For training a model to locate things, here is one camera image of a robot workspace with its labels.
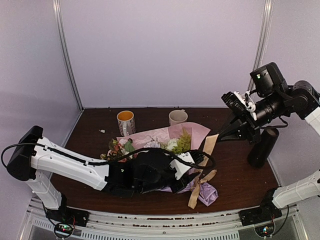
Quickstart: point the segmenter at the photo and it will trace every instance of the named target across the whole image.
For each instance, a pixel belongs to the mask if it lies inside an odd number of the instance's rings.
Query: white flower
[[[124,146],[127,142],[128,142],[128,140],[127,140],[127,139],[124,139],[124,138],[121,138],[121,139],[119,140],[119,144],[122,145],[122,146]]]
[[[166,146],[166,149],[168,151],[172,151],[175,147],[178,146],[178,138],[172,138],[168,141],[168,144]]]
[[[127,155],[129,154],[130,152],[128,152],[127,150],[125,150],[124,148],[121,148],[121,152],[123,155]]]
[[[157,149],[159,149],[159,148],[161,148],[161,145],[159,142],[152,140],[152,141],[147,142],[143,146],[143,148],[157,148]]]

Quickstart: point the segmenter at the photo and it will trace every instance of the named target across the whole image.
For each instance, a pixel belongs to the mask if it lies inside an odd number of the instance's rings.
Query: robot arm
[[[218,142],[230,140],[248,140],[258,143],[261,140],[260,129],[273,119],[298,114],[320,134],[319,93],[304,80],[288,86],[278,66],[271,62],[250,73],[256,89],[254,92],[262,98],[254,103],[250,93],[240,95],[228,92],[222,96],[223,102],[232,110],[226,124],[222,127]]]
[[[229,92],[222,96],[232,113],[220,131],[218,141],[261,141],[260,129],[273,119],[296,113],[320,135],[320,95],[304,80],[288,86],[278,66],[272,62],[250,73],[262,98],[254,103],[250,92]],[[269,190],[260,207],[240,211],[242,225],[251,225],[281,217],[281,208],[320,195],[320,170],[288,186]]]
[[[169,187],[173,193],[184,189],[198,173],[188,174],[190,168],[212,169],[213,158],[199,150],[174,155],[160,148],[142,148],[134,160],[95,159],[67,150],[43,137],[43,129],[32,127],[16,147],[6,169],[16,179],[25,181],[38,195],[49,219],[86,226],[88,212],[67,207],[67,198],[57,191],[42,171],[49,171],[81,183],[98,191],[120,197],[144,194]],[[208,167],[198,164],[207,156]]]

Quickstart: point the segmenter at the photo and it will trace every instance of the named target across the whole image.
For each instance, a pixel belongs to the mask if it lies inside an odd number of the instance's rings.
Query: wooden table
[[[117,113],[123,109],[86,109],[77,123],[66,148],[74,152],[99,158],[108,151],[108,142],[119,136]],[[172,108],[132,108],[137,132],[168,126]],[[227,108],[185,108],[188,121],[210,128],[216,134],[228,117]],[[195,209],[188,207],[190,192],[172,194],[150,192],[132,198],[120,198],[103,193],[72,179],[54,174],[53,185],[67,197],[71,207],[125,214],[191,214],[227,211],[257,206],[266,191],[277,187],[277,181],[268,163],[254,169],[247,163],[252,145],[246,141],[217,143],[213,156],[216,176],[210,181],[218,190],[218,199],[205,206],[198,201]]]

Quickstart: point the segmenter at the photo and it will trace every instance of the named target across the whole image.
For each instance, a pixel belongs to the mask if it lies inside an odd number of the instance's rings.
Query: pink wrapping paper
[[[119,141],[120,139],[132,139],[133,147],[135,149],[141,149],[147,142],[150,142],[152,139],[166,143],[170,139],[179,138],[183,132],[182,129],[185,129],[191,135],[191,149],[198,149],[202,143],[202,141],[206,138],[210,129],[202,126],[195,122],[184,122],[181,124],[158,128],[149,131],[138,132],[132,134],[130,136],[125,137],[117,137],[116,139]]]

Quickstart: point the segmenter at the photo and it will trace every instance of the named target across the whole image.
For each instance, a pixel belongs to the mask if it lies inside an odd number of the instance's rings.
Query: metal frame
[[[68,79],[70,81],[71,89],[75,97],[77,107],[79,109],[79,112],[81,112],[84,109],[84,107],[80,99],[79,91],[75,81],[74,72],[71,67],[71,62],[70,62],[70,57],[69,57],[69,52],[68,52],[67,42],[66,42],[66,36],[64,31],[64,25],[62,20],[61,8],[60,8],[60,0],[53,0],[53,9],[54,9],[54,14],[56,18],[57,27],[58,27],[65,68],[68,74]]]
[[[261,66],[264,53],[267,49],[267,42],[268,42],[269,33],[270,33],[273,5],[274,5],[274,0],[265,0],[264,2],[264,11],[263,11],[263,17],[262,17],[259,43],[258,43],[258,48],[256,50],[256,55],[255,55],[255,60],[254,60],[252,70],[256,70],[258,67]],[[252,91],[254,87],[255,87],[254,81],[250,79],[250,82],[248,85],[248,91]]]
[[[287,208],[284,208],[283,216],[277,218],[277,221],[283,220],[286,214]],[[289,216],[293,218],[291,224],[294,224],[298,238],[307,240],[308,236],[295,204],[290,206]],[[45,217],[41,201],[36,197],[30,201],[18,239],[28,240],[33,227],[53,230]],[[242,226],[239,210],[182,215],[132,215],[89,211],[87,226],[77,226],[72,236],[87,240],[239,240],[241,230],[253,227]]]
[[[71,134],[73,133],[73,131],[75,130],[76,125],[78,124],[82,114],[84,113],[84,110],[81,110],[78,117],[76,118],[74,124],[72,125],[70,131],[68,132],[67,136],[65,137],[65,139],[63,140],[61,147],[65,147],[67,142],[69,141],[69,138],[71,137]]]
[[[281,181],[280,181],[279,176],[277,175],[277,171],[276,171],[275,166],[274,166],[274,164],[272,163],[270,157],[267,158],[267,162],[269,163],[270,168],[271,168],[271,170],[272,170],[272,172],[273,172],[273,175],[274,175],[274,177],[275,177],[275,180],[276,180],[276,182],[278,183],[278,186],[280,187],[280,186],[281,186]]]

